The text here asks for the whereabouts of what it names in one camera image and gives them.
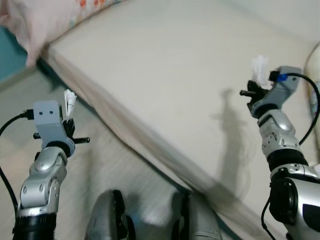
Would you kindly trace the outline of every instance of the teal wall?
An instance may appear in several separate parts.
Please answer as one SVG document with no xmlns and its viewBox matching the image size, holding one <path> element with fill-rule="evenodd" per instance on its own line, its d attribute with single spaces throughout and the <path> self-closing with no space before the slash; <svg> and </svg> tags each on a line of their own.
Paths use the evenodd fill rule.
<svg viewBox="0 0 320 240">
<path fill-rule="evenodd" d="M 25 67 L 27 54 L 16 38 L 0 27 L 0 81 Z"/>
</svg>

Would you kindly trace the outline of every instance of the mattress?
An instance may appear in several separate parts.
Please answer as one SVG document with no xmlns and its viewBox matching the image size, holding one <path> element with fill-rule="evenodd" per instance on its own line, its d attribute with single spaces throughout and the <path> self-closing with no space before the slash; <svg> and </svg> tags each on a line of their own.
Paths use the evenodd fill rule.
<svg viewBox="0 0 320 240">
<path fill-rule="evenodd" d="M 171 180 L 204 193 L 241 238 L 257 240 L 269 239 L 260 214 L 270 172 L 239 91 L 252 76 L 251 58 L 268 56 L 270 70 L 303 68 L 312 48 L 227 1 L 131 0 L 52 43 L 43 59 L 120 139 Z M 311 123 L 304 86 L 284 106 L 298 138 Z M 301 149 L 317 162 L 313 135 Z M 285 239 L 285 228 L 269 213 L 265 219 Z"/>
</svg>

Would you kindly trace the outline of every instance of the pillow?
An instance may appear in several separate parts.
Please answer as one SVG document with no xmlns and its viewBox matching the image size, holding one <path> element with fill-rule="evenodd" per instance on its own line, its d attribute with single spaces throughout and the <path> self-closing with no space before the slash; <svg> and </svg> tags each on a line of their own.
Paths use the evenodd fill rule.
<svg viewBox="0 0 320 240">
<path fill-rule="evenodd" d="M 0 0 L 0 25 L 15 34 L 33 66 L 45 44 L 121 0 Z"/>
</svg>

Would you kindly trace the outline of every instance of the white tag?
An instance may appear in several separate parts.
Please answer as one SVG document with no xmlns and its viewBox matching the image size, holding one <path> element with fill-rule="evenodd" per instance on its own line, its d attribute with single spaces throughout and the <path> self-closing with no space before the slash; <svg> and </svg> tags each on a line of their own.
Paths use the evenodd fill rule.
<svg viewBox="0 0 320 240">
<path fill-rule="evenodd" d="M 267 85 L 267 64 L 269 58 L 263 55 L 259 55 L 257 58 L 251 60 L 251 66 L 253 70 L 252 80 L 260 86 Z"/>
<path fill-rule="evenodd" d="M 67 120 L 69 120 L 72 116 L 76 98 L 77 95 L 73 91 L 70 91 L 69 89 L 64 91 L 65 114 Z"/>
</svg>

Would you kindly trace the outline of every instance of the black wire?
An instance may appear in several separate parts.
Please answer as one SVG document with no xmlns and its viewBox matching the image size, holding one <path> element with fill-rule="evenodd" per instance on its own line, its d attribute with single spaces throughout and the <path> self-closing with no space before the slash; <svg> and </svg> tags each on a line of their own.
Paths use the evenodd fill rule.
<svg viewBox="0 0 320 240">
<path fill-rule="evenodd" d="M 306 134 L 304 135 L 304 137 L 300 140 L 299 144 L 302 145 L 304 143 L 304 141 L 309 137 L 311 131 L 314 129 L 317 121 L 318 121 L 318 118 L 319 118 L 319 114 L 320 114 L 320 111 L 319 111 L 319 105 L 320 105 L 320 93 L 319 93 L 319 90 L 316 86 L 316 84 L 307 76 L 305 75 L 302 75 L 302 74 L 299 74 L 299 73 L 287 73 L 286 74 L 288 77 L 289 76 L 294 76 L 294 77 L 299 77 L 299 78 L 302 78 L 304 80 L 306 80 L 313 88 L 314 92 L 315 92 L 315 95 L 316 95 L 316 101 L 317 101 L 317 107 L 316 107 L 316 114 L 312 120 L 312 123 L 310 125 L 310 128 L 309 130 L 306 132 Z"/>
<path fill-rule="evenodd" d="M 267 225 L 265 224 L 265 220 L 264 220 L 264 218 L 265 218 L 265 213 L 266 213 L 266 210 L 267 210 L 267 207 L 268 207 L 269 203 L 270 203 L 270 197 L 268 198 L 268 201 L 266 201 L 266 203 L 265 203 L 265 205 L 264 205 L 264 208 L 263 208 L 263 210 L 262 210 L 262 213 L 261 213 L 261 225 L 262 225 L 263 229 L 269 234 L 270 238 L 271 238 L 272 240 L 276 240 L 275 237 L 274 237 L 274 236 L 271 234 L 271 232 L 268 230 L 268 227 L 267 227 Z"/>
<path fill-rule="evenodd" d="M 18 116 L 15 116 L 13 118 L 11 118 L 9 121 L 7 121 L 1 128 L 0 128 L 0 136 L 1 134 L 4 132 L 4 130 L 10 125 L 12 124 L 15 120 L 18 120 L 18 119 L 21 119 L 21 118 L 24 118 L 26 115 L 25 113 L 22 113 Z M 14 207 L 14 213 L 16 214 L 17 213 L 17 210 L 18 210 L 18 202 L 17 202 L 17 199 L 16 199 L 16 196 L 15 196 L 15 193 L 6 177 L 6 175 L 4 174 L 4 172 L 2 171 L 1 167 L 0 167 L 0 176 L 4 182 L 4 185 L 6 187 L 6 189 L 8 190 L 9 194 L 10 194 L 10 197 L 11 197 L 11 200 L 12 200 L 12 203 L 13 203 L 13 207 Z"/>
</svg>

